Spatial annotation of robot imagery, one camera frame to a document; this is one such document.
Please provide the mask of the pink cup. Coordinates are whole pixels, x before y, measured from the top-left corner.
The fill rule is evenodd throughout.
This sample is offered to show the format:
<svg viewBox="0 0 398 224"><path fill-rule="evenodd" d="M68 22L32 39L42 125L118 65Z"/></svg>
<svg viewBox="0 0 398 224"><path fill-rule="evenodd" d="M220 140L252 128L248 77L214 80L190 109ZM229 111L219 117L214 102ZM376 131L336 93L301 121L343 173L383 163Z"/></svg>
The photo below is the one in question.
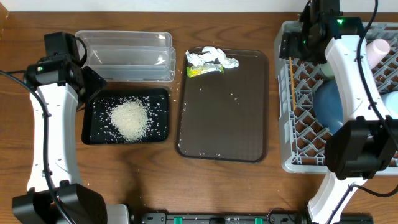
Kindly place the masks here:
<svg viewBox="0 0 398 224"><path fill-rule="evenodd" d="M366 46L366 53L370 69L373 69L378 65L390 50L391 46L384 39L376 39L368 44Z"/></svg>

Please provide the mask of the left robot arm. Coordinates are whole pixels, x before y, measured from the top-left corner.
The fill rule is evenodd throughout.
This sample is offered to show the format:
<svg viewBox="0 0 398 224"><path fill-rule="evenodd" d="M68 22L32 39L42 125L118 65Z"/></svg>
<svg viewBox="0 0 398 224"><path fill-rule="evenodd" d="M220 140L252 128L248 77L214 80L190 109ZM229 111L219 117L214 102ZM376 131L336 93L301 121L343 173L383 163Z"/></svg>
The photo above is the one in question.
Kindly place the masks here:
<svg viewBox="0 0 398 224"><path fill-rule="evenodd" d="M21 85L34 110L34 160L27 192L12 199L21 223L107 223L103 197L85 187L76 159L75 116L107 85L85 64L79 37L44 36L46 56L29 65Z"/></svg>

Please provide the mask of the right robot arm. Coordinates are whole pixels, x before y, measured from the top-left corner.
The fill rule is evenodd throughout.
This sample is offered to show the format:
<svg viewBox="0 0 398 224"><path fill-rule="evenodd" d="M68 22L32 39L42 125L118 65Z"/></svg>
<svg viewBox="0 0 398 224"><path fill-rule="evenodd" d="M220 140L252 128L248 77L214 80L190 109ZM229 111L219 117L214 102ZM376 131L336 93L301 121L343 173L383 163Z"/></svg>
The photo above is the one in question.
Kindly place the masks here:
<svg viewBox="0 0 398 224"><path fill-rule="evenodd" d="M296 221L338 223L355 191L388 167L397 151L397 120L382 101L369 66L369 25L344 16L338 1L309 1L299 21L300 31L282 34L279 56L331 67L343 125L326 142L327 173Z"/></svg>

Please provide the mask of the wooden chopstick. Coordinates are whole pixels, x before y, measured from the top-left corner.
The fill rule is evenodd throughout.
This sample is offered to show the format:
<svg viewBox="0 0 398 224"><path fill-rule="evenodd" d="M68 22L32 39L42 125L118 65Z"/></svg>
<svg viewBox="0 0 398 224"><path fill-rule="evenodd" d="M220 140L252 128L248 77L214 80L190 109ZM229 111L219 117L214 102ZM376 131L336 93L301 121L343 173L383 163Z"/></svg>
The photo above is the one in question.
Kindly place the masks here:
<svg viewBox="0 0 398 224"><path fill-rule="evenodd" d="M295 100L293 61L291 57L289 57L289 74L290 74L290 89L292 94L292 111L294 112L297 106Z"/></svg>

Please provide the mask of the mint green bowl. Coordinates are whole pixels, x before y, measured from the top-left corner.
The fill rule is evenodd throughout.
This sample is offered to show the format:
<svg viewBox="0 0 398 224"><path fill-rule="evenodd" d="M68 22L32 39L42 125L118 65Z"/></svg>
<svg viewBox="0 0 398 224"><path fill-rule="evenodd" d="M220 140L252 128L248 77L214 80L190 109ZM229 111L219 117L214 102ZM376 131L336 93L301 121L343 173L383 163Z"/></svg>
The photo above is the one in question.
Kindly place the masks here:
<svg viewBox="0 0 398 224"><path fill-rule="evenodd" d="M329 63L321 64L320 69L323 72L324 76L327 77L327 79L332 80L335 78L335 74Z"/></svg>

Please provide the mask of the light blue bowl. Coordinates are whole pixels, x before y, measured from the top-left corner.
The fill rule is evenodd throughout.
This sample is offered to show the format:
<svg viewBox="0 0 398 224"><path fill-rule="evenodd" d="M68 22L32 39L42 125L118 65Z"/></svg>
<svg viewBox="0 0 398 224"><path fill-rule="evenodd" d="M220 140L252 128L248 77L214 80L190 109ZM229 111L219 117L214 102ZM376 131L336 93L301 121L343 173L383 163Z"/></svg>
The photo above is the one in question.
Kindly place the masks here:
<svg viewBox="0 0 398 224"><path fill-rule="evenodd" d="M393 119L398 119L398 91L385 93L381 96Z"/></svg>

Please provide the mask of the pile of white rice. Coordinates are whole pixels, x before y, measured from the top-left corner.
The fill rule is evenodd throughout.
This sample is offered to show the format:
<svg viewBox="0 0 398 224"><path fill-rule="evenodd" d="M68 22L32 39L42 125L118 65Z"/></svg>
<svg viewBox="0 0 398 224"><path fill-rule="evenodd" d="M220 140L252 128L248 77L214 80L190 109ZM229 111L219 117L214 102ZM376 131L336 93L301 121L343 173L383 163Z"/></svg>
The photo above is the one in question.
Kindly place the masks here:
<svg viewBox="0 0 398 224"><path fill-rule="evenodd" d="M147 122L147 111L140 101L127 102L111 111L111 123L130 141L143 136Z"/></svg>

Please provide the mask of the green snack wrapper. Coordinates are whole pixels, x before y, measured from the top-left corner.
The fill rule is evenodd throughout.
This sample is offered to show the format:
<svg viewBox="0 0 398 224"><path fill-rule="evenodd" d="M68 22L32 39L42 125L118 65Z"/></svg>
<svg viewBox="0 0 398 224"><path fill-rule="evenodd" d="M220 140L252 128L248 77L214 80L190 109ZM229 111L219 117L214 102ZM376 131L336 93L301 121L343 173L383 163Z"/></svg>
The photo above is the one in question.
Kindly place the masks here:
<svg viewBox="0 0 398 224"><path fill-rule="evenodd" d="M224 67L220 64L204 64L187 67L187 76L189 78L199 76L202 74L210 73L210 72L221 72L224 73Z"/></svg>

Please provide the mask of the white tissue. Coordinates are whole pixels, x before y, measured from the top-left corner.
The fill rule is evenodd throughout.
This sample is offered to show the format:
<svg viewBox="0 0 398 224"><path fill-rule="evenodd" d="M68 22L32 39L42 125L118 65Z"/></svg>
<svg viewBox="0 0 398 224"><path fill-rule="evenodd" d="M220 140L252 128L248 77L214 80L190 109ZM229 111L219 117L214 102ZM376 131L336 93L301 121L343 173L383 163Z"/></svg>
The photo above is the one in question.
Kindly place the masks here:
<svg viewBox="0 0 398 224"><path fill-rule="evenodd" d="M228 58L226 54L220 49L212 46L206 46L202 49L201 54L185 52L188 63L193 66L203 66L209 62L218 61L224 68L236 68L239 66L238 60L235 58Z"/></svg>

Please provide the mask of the dark blue plate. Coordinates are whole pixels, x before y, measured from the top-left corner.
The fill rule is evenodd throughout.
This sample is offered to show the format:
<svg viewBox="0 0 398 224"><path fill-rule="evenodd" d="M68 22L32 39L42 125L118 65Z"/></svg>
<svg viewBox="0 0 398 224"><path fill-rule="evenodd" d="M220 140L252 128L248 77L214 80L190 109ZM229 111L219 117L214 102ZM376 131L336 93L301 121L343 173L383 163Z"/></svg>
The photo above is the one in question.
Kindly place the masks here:
<svg viewBox="0 0 398 224"><path fill-rule="evenodd" d="M330 80L316 90L313 110L318 122L331 134L343 126L343 108L336 80Z"/></svg>

